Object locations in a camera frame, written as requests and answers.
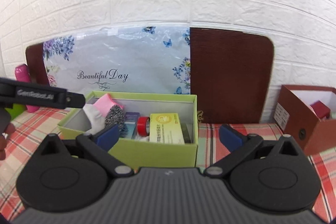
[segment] pink sponge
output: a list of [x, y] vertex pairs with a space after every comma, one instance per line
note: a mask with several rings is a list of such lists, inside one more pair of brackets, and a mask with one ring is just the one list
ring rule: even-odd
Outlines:
[[120, 106], [123, 109], [123, 106], [117, 104], [115, 101], [112, 100], [110, 94], [106, 93], [102, 97], [100, 97], [97, 102], [93, 104], [101, 113], [101, 115], [105, 118], [107, 113], [114, 105]]

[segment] red box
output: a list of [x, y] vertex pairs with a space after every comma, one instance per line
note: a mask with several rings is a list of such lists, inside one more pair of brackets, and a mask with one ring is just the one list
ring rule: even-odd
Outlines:
[[325, 118], [330, 117], [330, 108], [327, 107], [321, 101], [317, 101], [310, 106], [314, 110], [316, 116], [319, 117], [320, 119], [325, 119]]
[[319, 119], [310, 105], [321, 101], [336, 112], [336, 89], [325, 86], [283, 85], [274, 119], [294, 137], [306, 155], [336, 146], [336, 119]]

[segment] hand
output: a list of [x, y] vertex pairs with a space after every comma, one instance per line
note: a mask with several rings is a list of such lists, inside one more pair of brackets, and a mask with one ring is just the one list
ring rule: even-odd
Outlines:
[[[15, 126], [10, 123], [6, 129], [5, 129], [5, 133], [12, 134], [15, 131]], [[6, 152], [5, 152], [5, 148], [7, 146], [7, 140], [5, 139], [5, 137], [1, 134], [0, 135], [0, 160], [4, 160], [6, 158]]]

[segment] open box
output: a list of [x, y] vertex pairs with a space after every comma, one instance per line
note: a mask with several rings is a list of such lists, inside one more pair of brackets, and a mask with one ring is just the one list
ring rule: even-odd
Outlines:
[[[124, 112], [178, 113], [180, 122], [186, 123], [190, 144], [163, 144], [119, 138], [109, 153], [133, 169], [151, 167], [194, 167], [198, 146], [197, 96], [174, 94], [146, 94], [93, 91], [86, 102], [94, 104], [109, 93], [114, 101], [124, 106]], [[89, 130], [91, 124], [83, 109], [71, 110], [58, 124], [64, 139], [74, 139]]]
[[283, 85], [274, 118], [294, 137], [306, 155], [336, 146], [336, 119], [319, 119], [309, 107], [321, 101], [336, 112], [336, 89], [324, 86]]

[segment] green object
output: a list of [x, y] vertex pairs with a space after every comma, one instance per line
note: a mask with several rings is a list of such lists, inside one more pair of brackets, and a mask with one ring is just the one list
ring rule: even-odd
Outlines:
[[25, 105], [13, 104], [13, 108], [5, 108], [10, 114], [10, 120], [13, 121], [17, 116], [22, 114], [27, 108]]
[[[143, 142], [138, 140], [119, 138], [109, 153], [133, 169], [142, 166], [150, 167], [194, 167], [198, 147], [198, 121], [197, 121], [197, 96], [181, 94], [148, 94], [93, 91], [85, 98], [89, 102], [93, 97], [100, 98], [109, 93], [120, 104], [130, 104], [126, 111], [140, 112], [142, 116], [150, 116], [153, 113], [177, 112], [183, 122], [190, 122], [190, 132], [193, 134], [193, 143], [190, 144], [163, 144]], [[67, 123], [72, 119], [78, 124], [78, 113], [82, 109], [72, 109], [58, 124], [64, 139], [74, 139], [84, 131], [67, 128]]]

